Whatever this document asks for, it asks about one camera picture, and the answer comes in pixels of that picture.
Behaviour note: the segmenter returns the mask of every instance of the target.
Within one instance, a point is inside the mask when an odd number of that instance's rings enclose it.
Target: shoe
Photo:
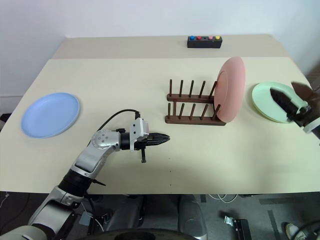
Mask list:
[[[298,230],[299,228],[296,225],[293,225],[292,223],[288,223],[287,225],[285,225],[285,234],[290,240]],[[307,235],[303,231],[300,231],[297,234],[297,236],[294,238],[294,240],[305,240],[305,239],[307,239]]]

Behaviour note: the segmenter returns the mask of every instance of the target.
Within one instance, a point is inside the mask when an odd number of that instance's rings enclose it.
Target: black device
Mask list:
[[[221,48],[221,36],[188,36],[188,49],[219,49]]]

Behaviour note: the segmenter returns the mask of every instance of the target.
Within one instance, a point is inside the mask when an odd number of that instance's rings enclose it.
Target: beige tabletop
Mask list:
[[[307,83],[286,56],[243,57],[245,97],[237,117],[226,126],[166,124],[169,79],[173,92],[194,80],[208,94],[227,57],[51,59],[25,93],[0,133],[0,190],[48,193],[59,184],[92,134],[112,114],[136,109],[150,132],[171,140],[140,152],[113,153],[93,184],[95,194],[292,193],[319,191],[319,140],[296,124],[261,116],[251,91],[261,82]],[[46,139],[26,136],[25,110],[38,98],[67,92],[78,97],[80,115],[64,133]],[[186,104],[189,113],[192,104]],[[203,108],[196,107],[194,115]],[[128,129],[133,114],[123,113],[107,128]]]

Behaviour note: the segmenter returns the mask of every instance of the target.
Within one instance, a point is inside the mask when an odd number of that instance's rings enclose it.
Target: black cable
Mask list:
[[[23,206],[23,208],[21,209],[21,211],[19,211],[19,213],[18,213],[16,216],[14,216],[13,218],[11,218],[10,220],[8,220],[7,222],[5,222],[5,223],[3,224],[3,226],[2,226],[1,229],[0,229],[0,235],[2,234],[2,231],[4,230],[4,228],[5,228],[9,223],[11,223],[13,220],[16,220],[16,218],[18,218],[18,217],[25,211],[25,209],[26,209],[26,207],[27,207],[27,205],[28,205],[28,203],[29,203],[29,199],[30,199],[30,193],[28,193],[28,197],[26,198],[26,201],[25,201],[24,206]]]
[[[296,236],[298,235],[298,233],[300,233],[302,230],[306,229],[307,227],[310,227],[310,226],[313,225],[313,224],[317,224],[317,223],[320,223],[320,219],[311,221],[311,222],[307,223],[306,225],[303,225],[303,226],[300,227],[300,228],[298,229],[298,231],[296,231],[296,233],[291,237],[291,240],[295,240],[295,238],[296,238]]]
[[[123,112],[134,112],[135,113],[135,119],[140,117],[140,113],[137,110],[134,109],[123,109],[121,111],[116,112],[115,114],[113,114],[111,117],[109,117],[109,119],[107,121],[105,121],[99,128],[97,131],[101,130],[108,122],[110,122],[115,116],[117,116],[118,114],[121,114]]]
[[[95,227],[96,227],[96,219],[97,219],[97,215],[96,215],[96,209],[94,206],[94,203],[92,202],[91,198],[89,197],[89,194],[87,191],[85,191],[85,198],[88,199],[88,202],[90,204],[91,207],[91,211],[92,211],[92,229],[91,229],[91,234],[95,233]]]

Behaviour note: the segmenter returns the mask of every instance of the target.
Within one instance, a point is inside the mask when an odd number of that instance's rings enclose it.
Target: floor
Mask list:
[[[5,192],[0,192],[1,201],[5,194]],[[46,194],[9,192],[9,197],[0,208],[0,227],[3,228],[1,234],[26,225],[33,211],[37,209],[45,197]],[[146,217],[141,227],[176,230],[178,197],[178,195],[148,195]],[[209,240],[236,239],[234,229],[224,223],[224,215],[236,219],[247,219],[252,240],[286,240],[282,227],[284,222],[301,226],[320,218],[319,192],[238,196],[232,203],[223,203],[220,200],[210,198],[208,195],[202,197],[196,195],[195,197],[205,218]],[[125,199],[126,196],[124,195],[99,197],[94,202],[97,215],[102,215],[107,208],[117,209]],[[22,213],[14,221],[10,221],[22,209],[24,209]],[[79,207],[76,211],[81,214],[83,208]],[[78,224],[77,221],[68,236],[68,240],[86,236],[87,229],[88,227]]]

